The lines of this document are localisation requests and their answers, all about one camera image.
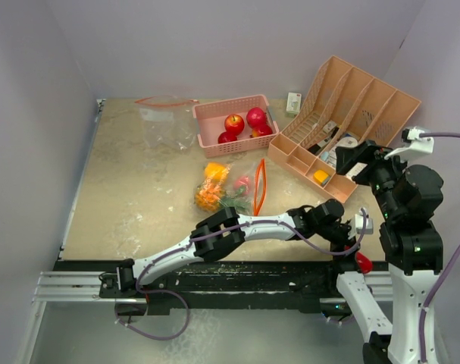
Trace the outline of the fake red yellow mango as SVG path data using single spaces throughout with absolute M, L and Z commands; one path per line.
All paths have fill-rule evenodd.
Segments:
M 355 254 L 355 261 L 358 265 L 359 270 L 363 275 L 366 275 L 373 270 L 373 262 L 367 258 L 365 255 L 363 255 L 360 252 L 357 252 Z

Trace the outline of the fake red apple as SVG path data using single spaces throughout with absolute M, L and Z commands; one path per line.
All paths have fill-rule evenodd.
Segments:
M 218 138 L 217 138 L 217 143 L 218 144 L 223 144 L 223 143 L 232 143 L 237 141 L 237 135 L 234 133 L 231 133 L 229 131 L 225 131 L 221 133 Z
M 258 125 L 266 124 L 268 118 L 266 112 L 263 109 L 254 107 L 247 112 L 246 121 L 251 128 L 255 128 Z
M 265 137 L 273 133 L 271 127 L 267 124 L 259 124 L 252 129 L 251 138 Z
M 240 135 L 245 129 L 245 120 L 241 115 L 231 114 L 225 118 L 224 128 L 226 131 Z

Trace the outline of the clear zip bag mixed fruit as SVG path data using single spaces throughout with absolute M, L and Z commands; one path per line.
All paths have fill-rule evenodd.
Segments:
M 230 172 L 225 181 L 224 188 L 230 192 L 234 191 L 233 184 L 241 176 L 249 176 L 251 187 L 249 192 L 245 195 L 249 197 L 251 203 L 250 212 L 242 213 L 244 215 L 260 215 L 261 209 L 267 195 L 267 171 L 266 162 L 262 158 L 256 162 L 251 163 L 221 163 L 230 167 Z

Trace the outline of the fake yellow pepper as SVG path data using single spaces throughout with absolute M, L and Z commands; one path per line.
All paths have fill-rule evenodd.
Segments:
M 209 162 L 204 170 L 206 180 L 211 180 L 215 183 L 224 184 L 230 172 L 230 167 L 217 162 Z

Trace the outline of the fake pineapple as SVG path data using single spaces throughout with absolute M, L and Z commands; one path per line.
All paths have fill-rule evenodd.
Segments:
M 196 187 L 194 203 L 202 211 L 210 213 L 226 207 L 233 207 L 238 213 L 247 213 L 251 209 L 249 197 L 244 195 L 242 187 L 228 192 L 222 183 L 211 179 Z

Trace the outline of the pink plastic basket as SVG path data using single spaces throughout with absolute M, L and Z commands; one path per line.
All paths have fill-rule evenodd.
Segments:
M 263 95 L 198 104 L 192 114 L 206 158 L 266 148 L 279 133 Z

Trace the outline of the clear zip bag red apples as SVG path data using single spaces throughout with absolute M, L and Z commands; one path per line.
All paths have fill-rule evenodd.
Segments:
M 142 119 L 143 139 L 149 148 L 168 146 L 177 151 L 189 149 L 196 138 L 192 109 L 196 99 L 152 96 L 135 101 Z

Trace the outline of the fake pink peach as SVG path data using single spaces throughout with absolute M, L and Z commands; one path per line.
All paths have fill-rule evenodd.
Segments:
M 246 195 L 251 187 L 251 181 L 249 176 L 239 177 L 233 184 L 233 188 L 236 192 Z

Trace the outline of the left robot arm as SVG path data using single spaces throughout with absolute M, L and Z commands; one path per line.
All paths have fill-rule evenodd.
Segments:
M 316 206 L 300 206 L 280 215 L 252 216 L 227 207 L 200 221 L 179 243 L 152 256 L 126 259 L 113 271 L 99 275 L 104 298 L 135 297 L 163 275 L 199 262 L 217 262 L 244 243 L 254 240 L 301 240 L 309 243 L 318 235 L 334 244 L 321 253 L 349 256 L 361 244 L 371 219 L 361 210 L 347 222 L 343 204 L 335 199 Z

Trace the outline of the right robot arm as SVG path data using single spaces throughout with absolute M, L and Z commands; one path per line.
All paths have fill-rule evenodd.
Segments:
M 432 293 L 443 270 L 443 240 L 431 219 L 443 201 L 443 179 L 425 165 L 408 165 L 403 153 L 371 140 L 336 148 L 337 174 L 365 165 L 353 181 L 371 188 L 384 219 L 379 234 L 392 283 L 391 321 L 362 274 L 334 271 L 324 278 L 325 290 L 343 296 L 355 316 L 366 363 L 438 361 Z

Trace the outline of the orange desk file organizer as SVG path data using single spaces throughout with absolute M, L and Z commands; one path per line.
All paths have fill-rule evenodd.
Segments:
M 355 191 L 328 158 L 345 137 L 389 145 L 421 102 L 336 56 L 318 69 L 297 116 L 272 139 L 268 156 L 326 198 L 345 202 Z M 324 170 L 323 187 L 313 173 Z

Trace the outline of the small white box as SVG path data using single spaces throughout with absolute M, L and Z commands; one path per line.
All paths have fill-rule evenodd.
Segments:
M 292 93 L 287 94 L 286 100 L 286 114 L 290 117 L 295 117 L 301 109 L 302 103 L 302 94 L 301 93 Z

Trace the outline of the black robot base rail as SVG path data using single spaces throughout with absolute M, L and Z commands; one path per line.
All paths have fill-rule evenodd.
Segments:
M 142 293 L 135 274 L 120 290 L 115 271 L 99 276 L 99 295 L 118 312 L 143 309 L 167 315 L 171 309 L 289 309 L 335 317 L 351 314 L 336 289 L 332 262 L 213 262 L 186 265 L 157 278 Z

